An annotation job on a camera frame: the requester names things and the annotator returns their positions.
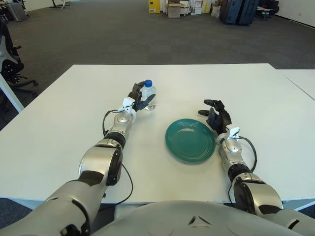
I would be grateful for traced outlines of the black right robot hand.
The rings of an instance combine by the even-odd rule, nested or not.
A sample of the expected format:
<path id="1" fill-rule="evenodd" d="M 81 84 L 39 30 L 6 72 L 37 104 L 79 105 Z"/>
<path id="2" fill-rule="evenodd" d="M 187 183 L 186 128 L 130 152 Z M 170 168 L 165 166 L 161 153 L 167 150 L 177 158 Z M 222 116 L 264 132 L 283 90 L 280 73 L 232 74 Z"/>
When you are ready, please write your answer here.
<path id="1" fill-rule="evenodd" d="M 220 100 L 205 99 L 204 103 L 210 106 L 209 110 L 199 110 L 198 114 L 206 116 L 206 123 L 217 135 L 226 132 L 226 127 L 232 124 L 229 113 Z"/>

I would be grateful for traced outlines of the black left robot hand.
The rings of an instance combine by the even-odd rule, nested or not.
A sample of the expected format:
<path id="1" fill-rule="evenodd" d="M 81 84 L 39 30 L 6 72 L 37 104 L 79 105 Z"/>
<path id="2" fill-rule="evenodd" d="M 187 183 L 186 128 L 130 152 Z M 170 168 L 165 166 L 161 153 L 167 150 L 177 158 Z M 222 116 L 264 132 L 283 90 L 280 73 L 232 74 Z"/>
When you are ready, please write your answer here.
<path id="1" fill-rule="evenodd" d="M 128 95 L 134 100 L 132 108 L 136 112 L 148 107 L 156 96 L 156 89 L 152 87 L 152 82 L 150 87 L 146 87 L 146 84 L 148 84 L 146 81 L 134 84 L 132 91 Z"/>

